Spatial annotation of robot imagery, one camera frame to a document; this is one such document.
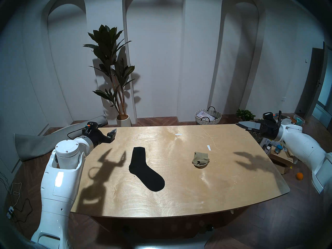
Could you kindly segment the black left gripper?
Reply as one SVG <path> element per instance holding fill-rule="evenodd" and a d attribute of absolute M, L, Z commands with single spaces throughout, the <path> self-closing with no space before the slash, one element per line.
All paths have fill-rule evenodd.
<path fill-rule="evenodd" d="M 99 129 L 90 131 L 90 140 L 93 143 L 94 148 L 102 143 L 112 143 L 115 140 L 117 129 L 113 129 L 111 132 L 107 133 L 107 136 Z"/>

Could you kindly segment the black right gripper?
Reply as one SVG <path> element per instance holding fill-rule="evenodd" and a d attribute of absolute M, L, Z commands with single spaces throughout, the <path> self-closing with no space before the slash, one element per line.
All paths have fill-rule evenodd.
<path fill-rule="evenodd" d="M 280 130 L 280 125 L 275 119 L 259 119 L 255 122 L 238 122 L 236 125 L 243 129 L 253 129 L 253 132 L 270 140 L 276 140 Z"/>

